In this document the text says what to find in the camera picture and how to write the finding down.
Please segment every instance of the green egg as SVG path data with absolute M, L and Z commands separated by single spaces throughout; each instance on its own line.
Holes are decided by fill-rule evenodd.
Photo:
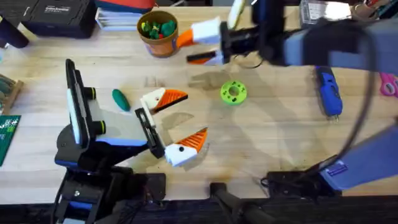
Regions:
M 124 96 L 124 94 L 117 89 L 114 89 L 112 91 L 112 97 L 113 100 L 116 102 L 116 104 L 124 111 L 130 111 L 130 104 L 127 98 Z

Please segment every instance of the black stand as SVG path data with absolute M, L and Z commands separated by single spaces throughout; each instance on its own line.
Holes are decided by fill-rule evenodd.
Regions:
M 339 197 L 341 191 L 334 190 L 316 174 L 306 179 L 299 177 L 306 171 L 268 172 L 261 184 L 269 190 L 269 196 L 309 198 L 317 202 L 318 197 Z
M 55 216 L 63 223 L 66 218 L 90 223 L 117 223 L 121 212 L 118 202 L 160 201 L 165 197 L 165 174 L 134 174 L 126 167 L 112 167 L 101 175 L 67 170 L 60 187 L 62 199 Z
M 255 203 L 242 200 L 226 190 L 224 183 L 211 183 L 210 195 L 226 212 L 228 223 L 247 222 L 252 224 L 293 224 L 286 219 L 274 218 L 263 212 Z

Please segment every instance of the blue glue gun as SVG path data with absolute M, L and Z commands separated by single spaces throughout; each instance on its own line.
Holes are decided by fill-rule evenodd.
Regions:
M 340 98 L 336 78 L 330 67 L 316 66 L 315 72 L 320 83 L 319 92 L 325 114 L 338 119 L 338 115 L 343 112 L 343 102 Z

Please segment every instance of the cup of colorful items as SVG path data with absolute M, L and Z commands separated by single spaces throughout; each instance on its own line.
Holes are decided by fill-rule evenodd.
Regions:
M 137 30 L 146 49 L 155 57 L 169 57 L 177 49 L 177 19 L 165 11 L 144 14 L 137 23 Z

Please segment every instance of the green figurine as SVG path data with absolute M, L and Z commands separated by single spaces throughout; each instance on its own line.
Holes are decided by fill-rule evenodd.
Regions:
M 176 26 L 177 24 L 173 20 L 170 20 L 162 25 L 160 33 L 163 34 L 164 37 L 168 37 L 174 33 Z
M 144 31 L 144 32 L 149 32 L 149 31 L 152 29 L 152 27 L 150 26 L 149 22 L 146 21 L 146 22 L 143 22 L 143 23 L 141 24 L 141 29 L 142 29 L 142 31 Z
M 152 29 L 152 30 L 149 32 L 149 38 L 154 39 L 154 40 L 159 39 L 159 31 L 157 31 L 157 30 L 155 30 L 155 29 Z
M 160 24 L 157 22 L 152 23 L 152 30 L 149 32 L 149 37 L 151 39 L 159 39 Z

